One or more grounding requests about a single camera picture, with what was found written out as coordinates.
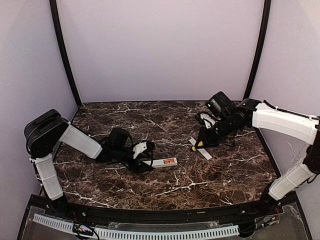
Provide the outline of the white remote control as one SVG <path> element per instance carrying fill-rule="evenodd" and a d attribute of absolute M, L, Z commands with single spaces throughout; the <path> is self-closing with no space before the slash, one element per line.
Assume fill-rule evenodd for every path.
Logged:
<path fill-rule="evenodd" d="M 165 168 L 165 167 L 174 167 L 178 165 L 178 161 L 175 157 L 165 158 L 165 159 L 155 159 L 153 160 L 153 168 Z"/>

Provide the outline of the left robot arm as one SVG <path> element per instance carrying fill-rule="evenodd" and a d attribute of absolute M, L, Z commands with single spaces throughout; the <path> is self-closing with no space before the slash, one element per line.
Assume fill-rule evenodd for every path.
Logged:
<path fill-rule="evenodd" d="M 123 128 L 113 128 L 110 134 L 96 140 L 51 109 L 24 128 L 26 150 L 35 173 L 51 201 L 64 196 L 53 163 L 53 150 L 63 143 L 102 164 L 120 163 L 135 174 L 155 168 L 175 167 L 174 158 L 154 159 L 155 144 L 148 140 L 133 143 L 132 136 Z"/>

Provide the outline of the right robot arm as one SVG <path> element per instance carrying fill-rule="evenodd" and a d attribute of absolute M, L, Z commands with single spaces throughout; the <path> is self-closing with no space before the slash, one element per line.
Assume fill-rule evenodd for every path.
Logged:
<path fill-rule="evenodd" d="M 306 155 L 284 175 L 270 184 L 263 201 L 279 201 L 287 193 L 320 174 L 320 118 L 281 109 L 266 100 L 246 98 L 236 104 L 222 91 L 206 103 L 210 114 L 201 112 L 202 125 L 192 151 L 214 148 L 230 134 L 245 127 L 266 129 L 291 136 L 308 144 Z"/>

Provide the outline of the yellow pry tool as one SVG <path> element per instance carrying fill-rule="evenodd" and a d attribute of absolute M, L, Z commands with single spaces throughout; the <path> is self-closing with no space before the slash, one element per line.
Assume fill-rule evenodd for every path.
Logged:
<path fill-rule="evenodd" d="M 191 150 L 192 152 L 196 152 L 196 151 L 202 149 L 203 146 L 204 146 L 203 141 L 195 142 L 194 145 L 191 147 L 190 150 Z"/>

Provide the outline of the white battery cover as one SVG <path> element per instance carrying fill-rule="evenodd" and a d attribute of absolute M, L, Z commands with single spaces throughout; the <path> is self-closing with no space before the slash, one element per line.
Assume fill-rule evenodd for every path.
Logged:
<path fill-rule="evenodd" d="M 188 141 L 192 144 L 192 147 L 191 147 L 192 152 L 198 151 L 206 160 L 212 159 L 212 156 L 204 148 L 199 148 L 199 149 L 195 148 L 196 140 L 193 137 L 191 137 Z"/>

